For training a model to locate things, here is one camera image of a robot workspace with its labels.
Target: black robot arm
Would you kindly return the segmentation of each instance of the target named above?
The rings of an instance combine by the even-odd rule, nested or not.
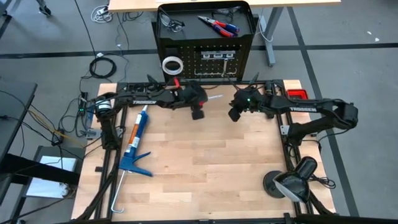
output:
[[[288,142],[292,145],[301,145],[302,139],[312,133],[330,128],[351,129],[355,128],[358,122],[358,109],[353,103],[347,103],[339,99],[322,100],[293,100],[286,96],[271,94],[273,83],[266,82],[264,94],[261,94],[257,88],[248,86],[240,89],[234,94],[234,100],[230,103],[232,109],[229,111],[229,117],[237,122],[243,111],[262,112],[268,118],[273,118],[275,114],[286,112],[309,112],[321,113],[324,117],[314,121],[299,124],[293,123],[290,126],[284,126],[282,133],[285,133]]]
[[[112,150],[120,147],[113,119],[125,106],[157,105],[172,110],[190,107],[192,119],[204,118],[201,108],[208,100],[206,91],[195,81],[188,82],[185,88],[179,85],[177,79],[175,84],[174,88],[162,88],[150,93],[121,90],[118,93],[105,93],[90,100],[101,123],[103,149]]]

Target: red object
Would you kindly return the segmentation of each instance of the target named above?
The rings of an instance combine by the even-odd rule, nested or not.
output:
[[[174,85],[175,85],[177,88],[180,88],[180,82],[178,81],[178,78],[177,78],[177,77],[174,77]]]
[[[298,98],[301,100],[307,100],[308,95],[305,90],[287,90],[286,94],[289,98]]]

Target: concrete floor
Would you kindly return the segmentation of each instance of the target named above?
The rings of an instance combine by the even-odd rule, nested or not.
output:
[[[78,0],[79,6],[93,39],[94,48],[117,50],[117,17],[108,24],[95,24],[90,21],[94,7],[106,0]],[[24,1],[10,11],[11,19],[4,35],[0,38],[2,54],[52,53],[91,51],[85,28],[73,1],[53,0],[48,2],[53,16],[46,18],[37,12],[35,1]],[[266,17],[271,9],[265,9]],[[336,44],[379,44],[397,43],[398,1],[345,0],[338,6],[317,6],[294,8],[303,40],[307,45]],[[152,30],[149,25],[151,15],[144,13],[136,21],[126,22],[130,49],[155,49]],[[121,47],[126,49],[126,41],[120,38]],[[253,45],[262,45],[257,35]],[[298,45],[292,22],[284,10],[274,34],[274,45]],[[355,102],[359,108],[358,127],[344,135],[337,136],[356,206],[363,217],[398,218],[398,132],[393,104],[398,96],[397,48],[385,49],[346,49],[309,50],[322,95],[328,98],[342,98]],[[277,64],[266,66],[264,51],[252,51],[246,67],[245,79],[260,72],[260,79],[299,79],[302,85],[315,97],[308,71],[299,50],[275,52]],[[128,82],[144,82],[146,74],[162,80],[159,58],[156,54],[127,55],[130,64],[127,68]],[[33,104],[42,110],[52,121],[57,122],[65,111],[68,102],[77,97],[79,78],[83,76],[93,57],[52,57],[0,59],[2,80],[24,80],[36,82],[37,92]],[[122,58],[114,57],[118,66],[116,82],[123,77]],[[107,64],[99,64],[99,71],[109,70]],[[102,80],[83,81],[83,87],[90,96],[95,96]],[[27,123],[37,126],[28,117]],[[21,139],[18,134],[11,152],[18,154]],[[25,131],[27,148],[23,156],[32,158],[39,145],[49,144],[31,131]],[[345,196],[337,176],[336,166],[327,140],[322,142],[322,157],[326,173],[336,181],[338,187],[332,190],[337,212],[348,215]],[[19,193],[17,186],[9,190],[6,202],[14,203]],[[22,212],[53,202],[51,199],[29,198]],[[34,213],[25,219],[29,223],[65,222],[70,218],[73,200],[66,200],[46,210]],[[0,208],[0,222],[6,220],[10,208]]]

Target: tape roll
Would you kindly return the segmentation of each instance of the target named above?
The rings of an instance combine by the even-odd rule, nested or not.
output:
[[[177,62],[180,65],[180,67],[177,70],[170,70],[166,67],[166,64],[169,62]],[[165,58],[162,62],[162,70],[169,75],[178,75],[179,73],[182,72],[183,69],[184,69],[184,66],[183,66],[182,60],[179,59],[178,57],[169,56],[169,57]]]

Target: wire cutters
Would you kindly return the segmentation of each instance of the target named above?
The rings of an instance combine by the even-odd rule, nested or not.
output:
[[[210,19],[209,17],[205,16],[198,16],[200,20],[206,22],[207,24],[211,25],[212,28],[217,31],[217,33],[225,36],[225,37],[236,37],[238,36],[239,28],[232,24],[227,24],[224,22],[216,21],[214,19]]]

